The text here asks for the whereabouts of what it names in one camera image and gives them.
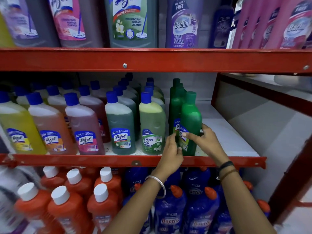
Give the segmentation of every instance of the white cap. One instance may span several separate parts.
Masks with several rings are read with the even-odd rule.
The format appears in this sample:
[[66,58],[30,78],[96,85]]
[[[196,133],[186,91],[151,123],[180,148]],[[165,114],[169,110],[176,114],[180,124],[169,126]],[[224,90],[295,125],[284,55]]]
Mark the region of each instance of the white cap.
[[93,190],[94,196],[96,198],[96,201],[99,203],[102,203],[105,201],[108,197],[108,190],[107,185],[105,184],[98,184],[94,190]]
[[57,167],[44,167],[43,172],[47,178],[52,178],[58,174],[58,169]]
[[71,169],[68,173],[67,173],[67,179],[69,181],[70,184],[75,185],[77,184],[79,181],[81,181],[81,174],[79,172],[79,170],[77,168]]
[[22,201],[32,200],[33,198],[36,197],[38,192],[39,192],[39,190],[37,189],[35,184],[32,182],[26,183],[25,185],[22,185],[18,189],[18,195]]
[[101,175],[101,181],[108,182],[113,178],[112,169],[110,167],[104,167],[99,172]]
[[61,205],[69,199],[69,192],[66,186],[59,186],[52,191],[51,197],[56,205]]

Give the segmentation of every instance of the blue cap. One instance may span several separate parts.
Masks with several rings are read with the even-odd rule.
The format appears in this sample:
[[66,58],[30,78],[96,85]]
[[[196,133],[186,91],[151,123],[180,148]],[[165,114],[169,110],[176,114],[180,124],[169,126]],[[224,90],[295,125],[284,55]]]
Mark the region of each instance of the blue cap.
[[116,86],[113,87],[113,90],[116,92],[117,96],[122,96],[123,95],[121,86],[116,85]]
[[58,90],[58,87],[56,85],[50,85],[46,88],[48,90],[48,93],[50,96],[59,95],[60,91]]
[[5,91],[0,91],[0,103],[6,103],[10,101],[9,94]]
[[154,88],[154,82],[148,81],[146,82],[146,86],[152,86]]
[[88,96],[90,95],[90,89],[87,85],[82,85],[79,87],[79,92],[81,96]]
[[124,82],[126,86],[129,85],[129,80],[127,80],[126,78],[121,78],[121,82]]
[[44,90],[45,86],[40,82],[33,82],[34,90]]
[[29,92],[22,86],[14,86],[13,88],[16,96],[25,96],[26,94],[29,94]]
[[38,104],[43,103],[43,100],[42,100],[39,92],[27,94],[26,98],[27,98],[30,105],[38,105]]
[[153,97],[154,95],[154,87],[153,86],[145,86],[144,87],[145,92],[149,92],[151,96]]
[[127,89],[127,85],[125,84],[124,81],[119,81],[118,85],[121,87],[122,90],[126,90]]
[[132,72],[127,72],[125,77],[126,77],[127,80],[132,81],[132,79],[133,79]]
[[150,92],[142,92],[141,93],[141,103],[149,104],[152,102],[152,96]]
[[92,90],[99,90],[101,88],[98,80],[90,81],[90,86]]
[[109,104],[114,104],[118,102],[117,93],[116,91],[108,91],[106,93],[107,102]]
[[67,93],[64,94],[66,105],[75,106],[79,104],[79,99],[76,93]]
[[68,81],[63,81],[62,82],[62,88],[65,89],[65,90],[72,90],[74,87],[73,87],[73,83],[68,80]]

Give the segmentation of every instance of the person's right hand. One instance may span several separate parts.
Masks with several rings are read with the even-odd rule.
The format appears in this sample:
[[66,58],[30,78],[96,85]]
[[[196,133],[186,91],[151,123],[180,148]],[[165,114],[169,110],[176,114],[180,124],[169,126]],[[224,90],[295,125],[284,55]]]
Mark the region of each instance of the person's right hand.
[[221,147],[213,130],[205,124],[202,124],[202,131],[204,133],[202,137],[189,132],[182,133],[182,136],[194,141],[205,154],[209,155],[214,160],[218,167],[229,161],[229,157]]

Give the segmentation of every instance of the orange bottle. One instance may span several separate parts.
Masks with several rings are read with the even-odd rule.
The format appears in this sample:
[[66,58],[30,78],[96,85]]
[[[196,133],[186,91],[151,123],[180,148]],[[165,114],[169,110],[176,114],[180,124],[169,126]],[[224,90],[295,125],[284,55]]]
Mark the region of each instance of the orange bottle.
[[94,226],[80,195],[69,193],[66,186],[59,186],[53,190],[51,197],[53,200],[48,205],[48,212],[59,221],[66,233],[92,233]]
[[118,195],[109,191],[107,185],[99,184],[94,188],[94,194],[90,197],[87,208],[92,213],[98,234],[101,234],[117,215],[119,207]]
[[82,177],[80,171],[77,168],[71,169],[67,173],[67,181],[65,186],[69,192],[76,192],[88,203],[90,196],[92,195],[93,183],[90,178]]
[[67,180],[66,173],[60,172],[57,167],[44,167],[44,176],[40,183],[49,190],[54,190],[56,187],[62,186]]
[[18,195],[20,199],[14,207],[27,218],[37,234],[64,233],[61,225],[48,213],[50,192],[38,190],[34,183],[30,182],[18,189]]
[[121,177],[112,174],[112,169],[110,167],[104,167],[99,172],[100,177],[97,178],[94,187],[98,184],[104,183],[107,185],[108,191],[113,191],[118,195],[119,204],[123,200],[123,192],[121,188]]
[[99,177],[99,168],[97,167],[79,167],[78,169],[83,177],[89,177],[93,183]]

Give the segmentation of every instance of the orange cap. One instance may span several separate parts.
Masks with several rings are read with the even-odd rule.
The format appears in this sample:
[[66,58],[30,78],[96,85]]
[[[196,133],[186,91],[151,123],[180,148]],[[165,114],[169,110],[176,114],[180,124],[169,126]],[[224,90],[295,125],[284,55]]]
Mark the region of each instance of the orange cap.
[[180,198],[183,195],[183,190],[179,186],[171,185],[170,190],[176,198]]
[[248,181],[244,181],[245,185],[247,186],[248,190],[249,191],[252,191],[253,190],[253,185],[251,184],[251,182],[248,182]]
[[260,209],[262,210],[262,212],[268,213],[271,211],[270,206],[267,202],[265,202],[262,199],[257,200],[257,203],[260,207]]
[[211,187],[205,187],[205,193],[206,193],[206,196],[209,198],[209,199],[216,199],[217,198],[217,194],[216,194],[216,191],[214,189],[212,189]]
[[135,191],[138,191],[141,188],[141,183],[135,183]]

